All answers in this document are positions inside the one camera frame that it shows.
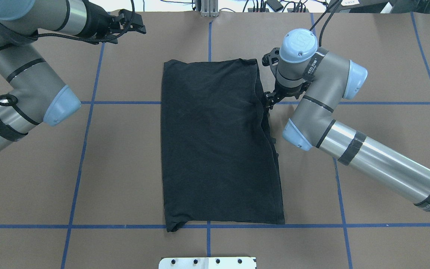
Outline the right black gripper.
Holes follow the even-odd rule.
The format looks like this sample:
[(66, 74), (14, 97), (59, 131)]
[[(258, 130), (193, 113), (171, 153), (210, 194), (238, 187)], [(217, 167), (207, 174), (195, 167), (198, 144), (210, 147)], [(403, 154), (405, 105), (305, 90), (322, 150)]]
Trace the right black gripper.
[(273, 109), (275, 104), (281, 102), (282, 99), (286, 97), (295, 97), (296, 99), (299, 99), (300, 95), (302, 95), (310, 85), (310, 83), (305, 81), (303, 78), (294, 80), (290, 87), (283, 86), (278, 81), (277, 65), (281, 59), (279, 50), (279, 47), (275, 47), (262, 58), (262, 65), (265, 67), (270, 67), (270, 70), (276, 79), (274, 90), (272, 92), (264, 92), (265, 109)]

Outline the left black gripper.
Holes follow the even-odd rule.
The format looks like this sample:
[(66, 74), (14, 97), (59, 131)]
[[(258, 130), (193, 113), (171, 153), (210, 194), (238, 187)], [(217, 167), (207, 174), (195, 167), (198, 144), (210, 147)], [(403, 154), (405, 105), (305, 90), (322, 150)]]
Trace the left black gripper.
[(118, 43), (116, 34), (138, 32), (146, 34), (142, 16), (134, 11), (120, 10), (118, 16), (108, 14), (102, 7), (84, 0), (86, 23), (82, 39), (89, 44)]

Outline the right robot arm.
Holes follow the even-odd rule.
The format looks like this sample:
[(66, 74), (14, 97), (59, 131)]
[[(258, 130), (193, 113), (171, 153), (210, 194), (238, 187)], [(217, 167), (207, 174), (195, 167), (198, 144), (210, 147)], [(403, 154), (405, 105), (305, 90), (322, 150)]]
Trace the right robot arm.
[(288, 97), (299, 101), (282, 130), (286, 141), (304, 151), (317, 148), (430, 213), (430, 167), (336, 115), (341, 102), (353, 99), (364, 85), (365, 67), (319, 45), (319, 36), (305, 28), (287, 32), (262, 64), (275, 78), (265, 106), (273, 109)]

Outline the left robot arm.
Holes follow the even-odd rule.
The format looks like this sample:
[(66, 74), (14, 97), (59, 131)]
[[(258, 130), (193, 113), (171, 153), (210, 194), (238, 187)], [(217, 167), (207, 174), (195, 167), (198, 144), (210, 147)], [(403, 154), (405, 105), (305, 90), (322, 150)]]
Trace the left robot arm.
[(89, 0), (0, 0), (0, 75), (12, 86), (0, 95), (0, 151), (38, 124), (56, 126), (81, 107), (34, 42), (51, 36), (116, 44), (127, 32), (146, 33), (134, 3), (111, 15)]

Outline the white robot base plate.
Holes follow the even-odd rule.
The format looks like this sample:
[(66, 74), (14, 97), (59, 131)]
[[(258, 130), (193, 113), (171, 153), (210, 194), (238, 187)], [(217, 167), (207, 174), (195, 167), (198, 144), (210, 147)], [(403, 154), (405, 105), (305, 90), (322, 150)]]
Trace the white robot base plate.
[(255, 257), (166, 257), (159, 269), (256, 269)]

